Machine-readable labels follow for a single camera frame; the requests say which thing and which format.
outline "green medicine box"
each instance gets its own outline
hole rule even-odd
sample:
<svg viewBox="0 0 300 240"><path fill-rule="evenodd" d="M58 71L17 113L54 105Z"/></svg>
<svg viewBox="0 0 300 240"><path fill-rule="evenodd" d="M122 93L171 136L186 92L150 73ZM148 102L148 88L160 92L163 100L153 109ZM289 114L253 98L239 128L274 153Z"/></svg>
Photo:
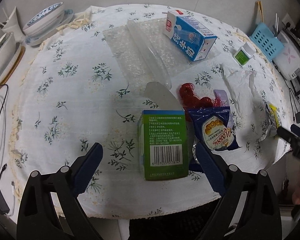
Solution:
<svg viewBox="0 0 300 240"><path fill-rule="evenodd" d="M139 164L146 180L188 176L185 112L143 110L138 121Z"/></svg>

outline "blue milk carton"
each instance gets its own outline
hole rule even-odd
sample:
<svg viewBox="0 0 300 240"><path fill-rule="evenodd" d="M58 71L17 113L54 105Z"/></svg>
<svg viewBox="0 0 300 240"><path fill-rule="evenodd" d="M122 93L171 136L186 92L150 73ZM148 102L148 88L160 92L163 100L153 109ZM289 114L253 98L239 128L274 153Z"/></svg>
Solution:
<svg viewBox="0 0 300 240"><path fill-rule="evenodd" d="M191 60L204 59L217 36L180 10L168 11L163 33Z"/></svg>

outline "white tablecloth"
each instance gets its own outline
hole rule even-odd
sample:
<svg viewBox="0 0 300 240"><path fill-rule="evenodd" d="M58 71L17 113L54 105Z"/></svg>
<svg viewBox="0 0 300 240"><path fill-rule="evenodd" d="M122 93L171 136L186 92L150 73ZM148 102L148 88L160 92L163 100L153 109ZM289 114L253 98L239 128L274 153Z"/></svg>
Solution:
<svg viewBox="0 0 300 240"><path fill-rule="evenodd" d="M78 199L87 216L142 218L180 212L208 203L219 195L204 174L170 181L144 181L138 171L137 125L143 109L155 102L130 90L107 44L103 31L163 18L166 6L120 5L92 8L92 23L64 35L51 37L23 80L22 94L13 110L9 168L19 200L31 171L56 172L85 154L94 142L104 148L104 158L87 191ZM243 44L237 30L216 19L187 11L218 36L213 58L188 63L185 71L171 75L171 92L194 83L200 96L213 98L213 89L228 93L238 144L234 151L219 152L241 170L257 172L279 160L288 146L277 138L258 143L265 126L264 101L280 107L285 127L290 127L289 94L280 77L255 55L244 67L233 59ZM55 203L58 214L62 211Z"/></svg>

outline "white bottle cap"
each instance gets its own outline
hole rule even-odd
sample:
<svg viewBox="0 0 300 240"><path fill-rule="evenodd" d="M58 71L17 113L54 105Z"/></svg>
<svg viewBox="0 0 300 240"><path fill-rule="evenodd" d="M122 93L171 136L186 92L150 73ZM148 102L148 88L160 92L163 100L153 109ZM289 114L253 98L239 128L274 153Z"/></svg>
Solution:
<svg viewBox="0 0 300 240"><path fill-rule="evenodd" d="M243 45L243 48L246 52L248 52L251 56L253 54L255 54L256 52L256 49L255 47L253 47L253 45L250 43L250 42L246 42L244 45Z"/></svg>

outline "wall outlet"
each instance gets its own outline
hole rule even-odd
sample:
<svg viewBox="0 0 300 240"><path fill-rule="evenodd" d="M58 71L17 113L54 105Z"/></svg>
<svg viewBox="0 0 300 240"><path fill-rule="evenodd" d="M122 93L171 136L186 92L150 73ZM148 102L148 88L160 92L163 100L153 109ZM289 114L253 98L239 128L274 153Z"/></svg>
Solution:
<svg viewBox="0 0 300 240"><path fill-rule="evenodd" d="M288 13L286 13L286 15L284 16L284 18L282 19L282 23L284 24L284 26L286 26L287 23L290 23L291 26L288 29L294 29L296 27L296 25L294 24L293 20L291 19L290 15Z"/></svg>

